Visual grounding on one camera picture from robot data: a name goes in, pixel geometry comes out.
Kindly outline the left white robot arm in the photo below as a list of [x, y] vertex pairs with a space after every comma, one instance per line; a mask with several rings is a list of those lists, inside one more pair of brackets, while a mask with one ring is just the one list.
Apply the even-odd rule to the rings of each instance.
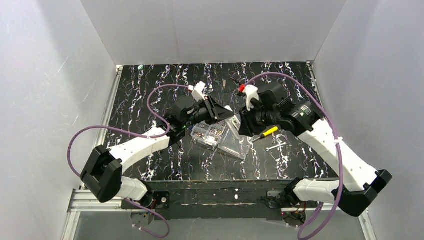
[[234, 115], [232, 110], [219, 105], [210, 96], [203, 100], [195, 100], [191, 96], [179, 97], [165, 113], [165, 121], [147, 131], [146, 138], [136, 137], [111, 148], [102, 145], [95, 147], [80, 179], [101, 203], [114, 197], [140, 201], [149, 189], [141, 180], [123, 175], [129, 167], [176, 144], [186, 135], [188, 127], [202, 122], [213, 125]]

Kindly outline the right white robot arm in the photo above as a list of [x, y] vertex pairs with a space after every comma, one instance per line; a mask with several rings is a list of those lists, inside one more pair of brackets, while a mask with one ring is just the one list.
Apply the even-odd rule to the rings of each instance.
[[336, 140], [330, 123], [316, 106], [309, 101], [292, 101], [281, 84], [259, 88], [243, 84], [238, 94], [245, 99], [239, 112], [241, 136], [253, 137], [279, 126], [311, 147], [339, 176], [333, 181], [295, 178], [275, 197], [275, 206], [323, 202], [358, 217], [391, 181], [387, 170], [375, 169], [342, 140]]

